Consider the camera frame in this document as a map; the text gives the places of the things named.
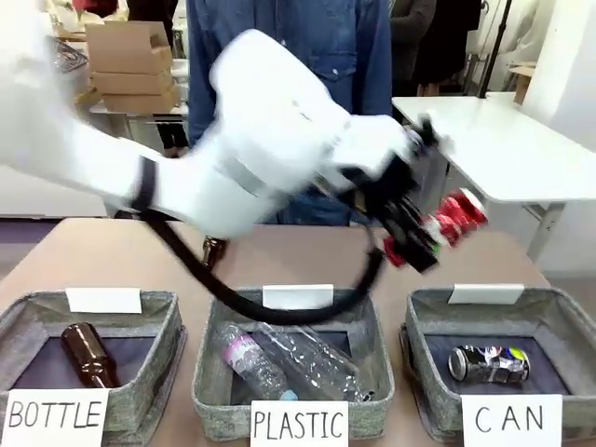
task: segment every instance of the table leg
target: table leg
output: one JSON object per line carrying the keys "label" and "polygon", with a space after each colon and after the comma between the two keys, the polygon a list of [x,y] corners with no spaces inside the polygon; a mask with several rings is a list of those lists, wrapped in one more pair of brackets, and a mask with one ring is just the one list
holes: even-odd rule
{"label": "table leg", "polygon": [[540,218],[540,224],[538,229],[534,233],[534,237],[532,238],[532,242],[530,242],[530,246],[528,247],[527,255],[533,261],[537,261],[540,253],[547,245],[549,241],[550,232],[554,229],[555,225],[561,218],[562,212],[565,209],[564,203],[551,203],[546,210],[541,212],[540,216],[536,216],[538,213],[535,210],[535,207],[531,207],[531,213],[535,217]]}
{"label": "table leg", "polygon": [[132,136],[132,129],[130,128],[130,120],[128,115],[122,115],[124,117],[124,132],[125,138],[134,142],[134,137]]}

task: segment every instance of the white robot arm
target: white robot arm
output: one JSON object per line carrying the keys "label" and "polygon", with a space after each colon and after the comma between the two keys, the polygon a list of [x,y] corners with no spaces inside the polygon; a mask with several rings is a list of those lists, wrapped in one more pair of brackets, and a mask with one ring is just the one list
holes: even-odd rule
{"label": "white robot arm", "polygon": [[[0,163],[125,208],[142,157],[157,163],[152,208],[213,237],[249,232],[317,181],[354,186],[343,167],[379,178],[412,139],[388,116],[352,116],[290,52],[257,31],[238,37],[210,74],[216,119],[190,155],[166,159],[84,124],[61,96],[34,2],[9,2],[0,21]],[[15,41],[11,36],[18,35]]]}

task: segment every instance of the red can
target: red can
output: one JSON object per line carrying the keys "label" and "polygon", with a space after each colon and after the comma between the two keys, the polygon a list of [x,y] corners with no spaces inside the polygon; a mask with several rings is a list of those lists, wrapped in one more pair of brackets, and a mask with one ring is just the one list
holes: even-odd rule
{"label": "red can", "polygon": [[[444,198],[439,208],[429,214],[423,226],[437,243],[437,251],[444,246],[455,247],[463,237],[488,222],[481,202],[467,189],[460,189]],[[385,239],[385,251],[391,263],[402,266],[405,261],[393,252],[393,237]]]}

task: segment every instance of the blue jacket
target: blue jacket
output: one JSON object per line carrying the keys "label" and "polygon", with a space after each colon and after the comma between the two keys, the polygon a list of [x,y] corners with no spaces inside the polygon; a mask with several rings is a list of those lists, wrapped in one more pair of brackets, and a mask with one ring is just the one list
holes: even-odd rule
{"label": "blue jacket", "polygon": [[[291,51],[351,114],[391,114],[387,0],[187,0],[186,14],[190,147],[213,120],[211,65],[232,39],[251,28]],[[292,203],[296,200],[296,212],[308,215],[294,218],[295,212],[286,212],[279,223],[341,225],[350,220],[350,211],[334,199],[310,194]]]}

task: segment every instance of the paper sign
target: paper sign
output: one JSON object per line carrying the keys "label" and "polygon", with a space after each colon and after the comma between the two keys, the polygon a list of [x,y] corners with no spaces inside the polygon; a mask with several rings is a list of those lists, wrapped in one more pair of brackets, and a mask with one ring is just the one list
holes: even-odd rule
{"label": "paper sign", "polygon": [[562,396],[462,396],[465,447],[561,447]]}
{"label": "paper sign", "polygon": [[347,402],[254,400],[251,447],[347,447]]}
{"label": "paper sign", "polygon": [[71,312],[90,314],[141,314],[141,290],[135,288],[69,288]]}
{"label": "paper sign", "polygon": [[332,304],[332,284],[263,286],[263,305],[270,309],[320,309]]}
{"label": "paper sign", "polygon": [[455,284],[450,305],[515,305],[523,284]]}
{"label": "paper sign", "polygon": [[13,389],[2,447],[101,447],[109,389]]}

